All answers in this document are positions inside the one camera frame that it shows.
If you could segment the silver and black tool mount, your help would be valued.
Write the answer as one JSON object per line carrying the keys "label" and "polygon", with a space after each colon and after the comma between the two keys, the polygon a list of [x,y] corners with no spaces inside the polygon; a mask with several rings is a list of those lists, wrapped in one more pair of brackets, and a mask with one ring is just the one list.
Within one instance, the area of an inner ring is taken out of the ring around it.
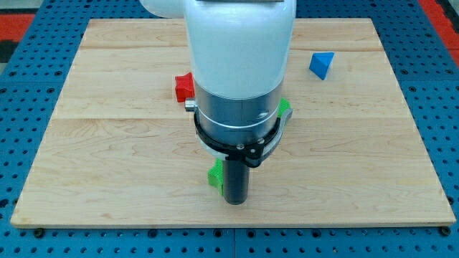
{"label": "silver and black tool mount", "polygon": [[228,98],[195,85],[184,102],[196,133],[215,158],[257,168],[277,148],[293,110],[280,111],[282,85],[256,97]]}

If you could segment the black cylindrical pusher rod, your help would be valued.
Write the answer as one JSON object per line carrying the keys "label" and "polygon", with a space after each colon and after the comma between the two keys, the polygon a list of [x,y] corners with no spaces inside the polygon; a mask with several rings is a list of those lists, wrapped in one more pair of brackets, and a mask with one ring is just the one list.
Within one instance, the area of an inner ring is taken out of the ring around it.
{"label": "black cylindrical pusher rod", "polygon": [[222,161],[223,196],[227,203],[239,205],[247,200],[250,169],[241,161]]}

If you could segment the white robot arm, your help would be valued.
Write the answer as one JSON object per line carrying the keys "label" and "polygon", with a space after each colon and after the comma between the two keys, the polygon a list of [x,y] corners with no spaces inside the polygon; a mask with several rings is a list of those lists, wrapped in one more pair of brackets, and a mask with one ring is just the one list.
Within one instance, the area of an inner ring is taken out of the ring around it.
{"label": "white robot arm", "polygon": [[293,111],[281,110],[296,2],[142,0],[150,13],[183,19],[201,144],[222,162],[223,196],[247,199],[249,173],[279,144]]}

